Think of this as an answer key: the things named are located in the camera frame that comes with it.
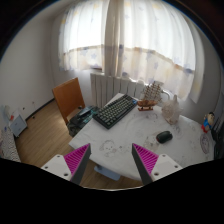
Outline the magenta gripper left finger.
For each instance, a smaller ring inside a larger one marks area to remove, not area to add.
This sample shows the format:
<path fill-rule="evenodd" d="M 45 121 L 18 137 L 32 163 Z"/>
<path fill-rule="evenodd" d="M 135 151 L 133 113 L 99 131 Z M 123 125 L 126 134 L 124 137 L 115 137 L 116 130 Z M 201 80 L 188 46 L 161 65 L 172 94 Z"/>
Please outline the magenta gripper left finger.
<path fill-rule="evenodd" d="M 55 155 L 42 166 L 42 169 L 79 185 L 90 155 L 91 145 L 86 144 L 67 155 Z"/>

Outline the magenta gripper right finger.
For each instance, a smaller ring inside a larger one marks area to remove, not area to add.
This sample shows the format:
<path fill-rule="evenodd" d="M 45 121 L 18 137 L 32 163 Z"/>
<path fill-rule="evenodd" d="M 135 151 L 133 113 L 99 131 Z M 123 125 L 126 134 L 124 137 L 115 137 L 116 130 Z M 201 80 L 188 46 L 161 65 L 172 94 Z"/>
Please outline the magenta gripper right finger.
<path fill-rule="evenodd" d="M 132 156 L 144 185 L 148 185 L 182 169 L 167 154 L 157 155 L 135 143 L 132 144 Z"/>

